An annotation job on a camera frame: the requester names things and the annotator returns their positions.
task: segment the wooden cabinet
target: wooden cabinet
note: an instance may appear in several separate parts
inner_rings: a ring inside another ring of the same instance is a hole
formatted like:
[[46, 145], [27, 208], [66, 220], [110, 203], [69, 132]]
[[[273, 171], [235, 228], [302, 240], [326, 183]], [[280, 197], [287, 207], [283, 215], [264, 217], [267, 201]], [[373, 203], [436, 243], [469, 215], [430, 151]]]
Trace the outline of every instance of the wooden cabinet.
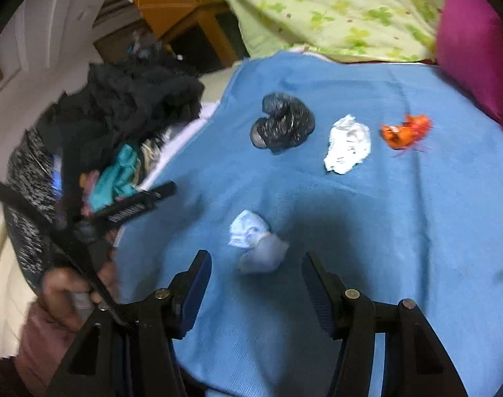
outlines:
[[228, 11], [224, 0], [134, 0], [154, 35], [168, 43], [197, 24], [224, 66], [231, 66], [236, 53], [215, 16]]

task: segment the finger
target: finger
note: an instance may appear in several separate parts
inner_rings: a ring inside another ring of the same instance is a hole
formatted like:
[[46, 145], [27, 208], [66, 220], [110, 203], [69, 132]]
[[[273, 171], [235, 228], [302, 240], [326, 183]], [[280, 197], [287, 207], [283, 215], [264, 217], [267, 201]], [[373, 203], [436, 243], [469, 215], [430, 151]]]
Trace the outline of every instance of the finger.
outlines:
[[117, 254], [117, 250], [115, 248], [110, 249], [108, 251], [108, 259], [113, 260], [115, 258], [115, 254]]
[[[109, 293], [114, 299], [119, 295], [119, 281], [117, 279], [117, 266], [115, 263], [108, 261], [102, 266], [102, 269], [97, 273], [102, 283], [106, 286]], [[102, 297], [96, 292], [91, 294], [91, 299], [94, 303], [98, 304], [102, 301]]]
[[76, 332], [83, 325], [83, 320], [76, 313], [70, 291], [88, 292], [88, 283], [69, 267], [62, 267], [48, 272], [43, 281], [42, 303], [49, 314], [65, 326]]

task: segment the blue blanket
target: blue blanket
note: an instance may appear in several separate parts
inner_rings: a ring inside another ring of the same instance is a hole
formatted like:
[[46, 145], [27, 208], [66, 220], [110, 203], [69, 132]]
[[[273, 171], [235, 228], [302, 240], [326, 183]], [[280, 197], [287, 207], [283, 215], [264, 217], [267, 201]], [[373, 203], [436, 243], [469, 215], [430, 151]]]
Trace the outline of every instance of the blue blanket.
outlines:
[[[300, 98], [316, 130], [281, 154], [252, 146], [261, 100]], [[397, 155], [381, 124], [425, 113], [424, 152]], [[351, 113], [372, 151], [346, 175], [326, 173], [332, 124]], [[220, 107], [159, 176], [178, 194], [132, 222], [117, 255], [122, 299], [144, 298], [189, 267], [199, 249], [213, 272], [195, 327], [176, 342], [198, 379], [246, 396], [326, 395], [339, 344], [320, 329], [300, 271], [306, 251], [374, 300], [414, 298], [471, 397], [503, 382], [503, 133], [436, 67], [327, 63], [278, 53], [235, 73]], [[227, 245], [244, 209], [290, 242], [270, 275], [242, 275]], [[377, 338], [371, 396], [380, 393]]]

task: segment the screw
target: screw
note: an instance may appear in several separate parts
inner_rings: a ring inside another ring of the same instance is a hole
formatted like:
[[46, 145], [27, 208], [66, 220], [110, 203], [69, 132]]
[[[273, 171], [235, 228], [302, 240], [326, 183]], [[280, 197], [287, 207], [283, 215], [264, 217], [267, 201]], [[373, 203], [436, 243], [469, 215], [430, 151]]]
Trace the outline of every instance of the screw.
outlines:
[[165, 298], [170, 296], [170, 291], [166, 288], [157, 289], [154, 293], [155, 298], [159, 298], [160, 300], [164, 300]]
[[351, 298], [351, 299], [357, 299], [360, 296], [360, 293], [358, 292], [357, 289], [354, 288], [349, 288], [345, 291], [345, 297]]
[[409, 310], [415, 309], [415, 306], [417, 306], [415, 300], [413, 300], [412, 298], [405, 298], [404, 300], [402, 300], [402, 305]]

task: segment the pillowcase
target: pillowcase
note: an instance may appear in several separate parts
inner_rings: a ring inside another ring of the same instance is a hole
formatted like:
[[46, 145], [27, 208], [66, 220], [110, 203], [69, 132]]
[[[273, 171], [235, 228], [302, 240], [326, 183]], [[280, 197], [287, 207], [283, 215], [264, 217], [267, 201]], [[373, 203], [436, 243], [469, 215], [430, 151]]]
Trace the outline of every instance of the pillowcase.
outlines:
[[436, 57], [503, 128], [503, 21], [487, 0], [446, 0]]

